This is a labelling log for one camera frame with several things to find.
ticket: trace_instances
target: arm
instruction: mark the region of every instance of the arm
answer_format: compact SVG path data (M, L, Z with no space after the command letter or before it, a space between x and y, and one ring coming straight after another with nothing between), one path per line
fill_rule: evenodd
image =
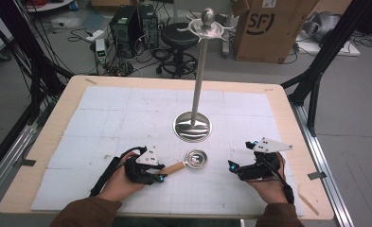
M128 153L123 160L131 155L133 153ZM50 226L111 226L121 202L143 187L143 184L131 182L126 175L125 166L122 166L105 184L99 195L69 203Z
M277 155L281 161L279 173L285 179L285 160L279 153ZM266 203L268 203L262 217L257 220L256 227L304 226L295 213L295 206L293 204L288 204L283 192L283 185L275 176L263 179L262 181L249 181L247 183L257 191L259 196Z

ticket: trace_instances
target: sf logo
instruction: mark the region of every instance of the sf logo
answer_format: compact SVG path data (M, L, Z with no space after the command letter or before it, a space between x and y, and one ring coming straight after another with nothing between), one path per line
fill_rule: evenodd
M247 34L250 35L262 35L271 28L274 23L275 15L271 14L256 14L253 13L250 17L251 24L248 25Z

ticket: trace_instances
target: person's left hand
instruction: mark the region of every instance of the person's left hand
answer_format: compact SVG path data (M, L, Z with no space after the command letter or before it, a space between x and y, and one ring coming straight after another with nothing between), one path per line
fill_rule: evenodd
M135 155L135 153L129 152L122 160L125 161L132 155ZM142 183L133 183L130 181L126 175L125 166L121 166L115 171L97 197L107 201L123 201L144 186Z

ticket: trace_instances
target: stool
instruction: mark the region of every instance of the stool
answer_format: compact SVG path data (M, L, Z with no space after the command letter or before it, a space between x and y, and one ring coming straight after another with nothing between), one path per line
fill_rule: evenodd
M167 54L156 68L156 73L161 74L162 69L171 74L174 79L180 78L183 75L190 73L196 76L195 70L198 66L198 60L185 53L185 50L196 45L199 41L198 36L192 34L190 31L178 31L177 28L186 28L188 23L175 23L165 27L161 33L162 41L169 45L172 49L172 53Z

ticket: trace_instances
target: wooden handle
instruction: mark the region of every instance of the wooden handle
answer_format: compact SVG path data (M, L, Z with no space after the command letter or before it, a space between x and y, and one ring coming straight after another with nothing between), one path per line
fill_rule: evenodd
M162 170L159 171L160 174L172 174L172 173L175 173L183 168L185 168L186 164L184 162L180 162L180 163L177 163L175 165L172 165L172 166L168 166Z

